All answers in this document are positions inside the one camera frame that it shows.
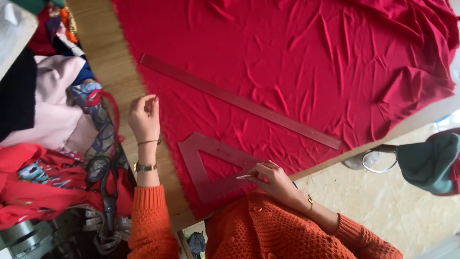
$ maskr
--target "wristwatch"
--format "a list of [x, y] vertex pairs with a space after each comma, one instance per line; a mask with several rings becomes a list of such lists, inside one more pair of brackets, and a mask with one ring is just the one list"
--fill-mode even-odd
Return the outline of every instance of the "wristwatch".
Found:
[[154, 166], [146, 166], [146, 165], [139, 165], [139, 161], [134, 163], [134, 173], [137, 174], [138, 172], [148, 172], [153, 171], [156, 169], [156, 163]]

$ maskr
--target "button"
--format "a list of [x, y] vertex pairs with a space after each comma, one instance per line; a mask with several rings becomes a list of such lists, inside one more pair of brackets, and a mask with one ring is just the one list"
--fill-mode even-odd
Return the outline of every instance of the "button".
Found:
[[274, 253], [268, 253], [267, 257], [268, 257], [268, 259], [277, 259], [276, 255]]

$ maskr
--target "clear ruler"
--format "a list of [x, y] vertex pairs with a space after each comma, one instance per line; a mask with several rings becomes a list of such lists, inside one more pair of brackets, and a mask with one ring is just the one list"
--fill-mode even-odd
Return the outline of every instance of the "clear ruler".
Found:
[[265, 107], [262, 107], [258, 104], [251, 102], [250, 100], [243, 98], [237, 94], [219, 88], [216, 85], [211, 84], [208, 81], [205, 81], [201, 78], [198, 78], [182, 69], [179, 69], [175, 66], [172, 66], [168, 63], [165, 63], [149, 54], [143, 54], [141, 64], [146, 67], [155, 70], [161, 74], [172, 77], [178, 81], [181, 81], [185, 84], [188, 84], [198, 90], [201, 90], [207, 94], [210, 94], [214, 97], [217, 97], [221, 100], [224, 100], [228, 103], [231, 103], [241, 109], [244, 109], [255, 115], [259, 115], [262, 118], [265, 118], [271, 122], [274, 122], [278, 125], [281, 125], [287, 129], [295, 131], [301, 135], [304, 135], [308, 138], [311, 138], [319, 143], [322, 143], [328, 147], [338, 149], [340, 147], [340, 141], [328, 136], [316, 129], [313, 129], [307, 125], [304, 125], [300, 122], [292, 120], [286, 116], [283, 116], [277, 112], [269, 110]]

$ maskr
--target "orange sweater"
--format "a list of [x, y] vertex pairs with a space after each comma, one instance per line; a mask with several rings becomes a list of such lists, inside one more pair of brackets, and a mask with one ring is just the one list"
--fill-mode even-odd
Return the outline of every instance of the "orange sweater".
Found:
[[[206, 258], [403, 258], [390, 243], [339, 216], [339, 227], [328, 235], [302, 213], [252, 192], [207, 222]], [[131, 233], [128, 258], [178, 258], [162, 185], [135, 188]]]

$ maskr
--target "pile of clothes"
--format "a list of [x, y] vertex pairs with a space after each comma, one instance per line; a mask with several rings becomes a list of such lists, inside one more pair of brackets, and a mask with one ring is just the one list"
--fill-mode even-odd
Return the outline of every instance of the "pile of clothes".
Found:
[[91, 218], [85, 229], [98, 232], [95, 244], [107, 254], [129, 236], [118, 227], [133, 200], [118, 121], [110, 120], [101, 99], [110, 95], [95, 81], [69, 13], [48, 5], [38, 17], [0, 81], [0, 230], [82, 207]]

